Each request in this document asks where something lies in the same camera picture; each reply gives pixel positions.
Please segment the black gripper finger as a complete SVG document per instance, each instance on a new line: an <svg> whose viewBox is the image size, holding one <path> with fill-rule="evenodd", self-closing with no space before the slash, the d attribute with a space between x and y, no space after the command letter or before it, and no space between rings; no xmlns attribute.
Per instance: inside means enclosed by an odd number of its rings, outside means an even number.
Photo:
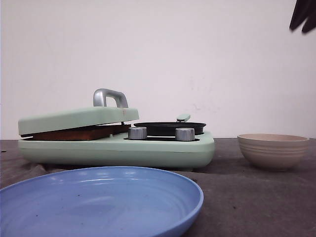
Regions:
<svg viewBox="0 0 316 237"><path fill-rule="evenodd" d="M306 13L305 23L302 27L301 32L303 34L307 34L315 28L316 28L316 11L313 10Z"/></svg>
<svg viewBox="0 0 316 237"><path fill-rule="evenodd" d="M308 16L309 12L309 1L308 0L297 0L293 10L292 18L290 21L289 29L291 31L296 30L302 22Z"/></svg>

